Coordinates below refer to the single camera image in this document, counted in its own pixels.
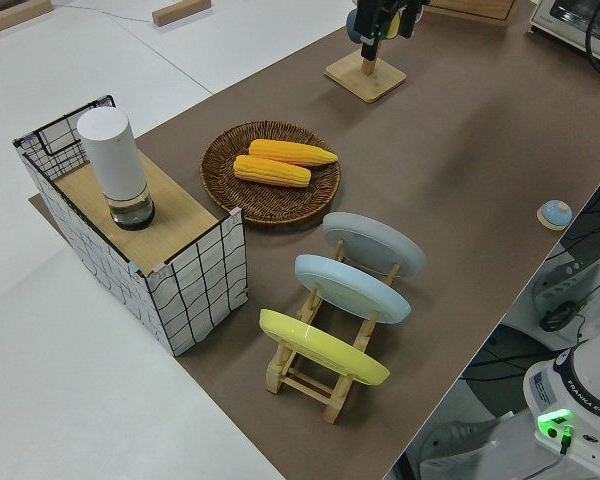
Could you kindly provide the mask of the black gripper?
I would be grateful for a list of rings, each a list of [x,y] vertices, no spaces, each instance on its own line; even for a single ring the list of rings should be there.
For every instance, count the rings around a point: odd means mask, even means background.
[[[410,38],[423,15],[422,8],[426,5],[426,0],[356,0],[355,5],[361,9],[355,20],[355,30],[360,34],[362,42],[361,55],[365,60],[375,61],[383,40],[382,26],[386,15],[382,11],[397,12],[404,8],[415,10],[416,12],[403,10],[399,24],[399,35]]]

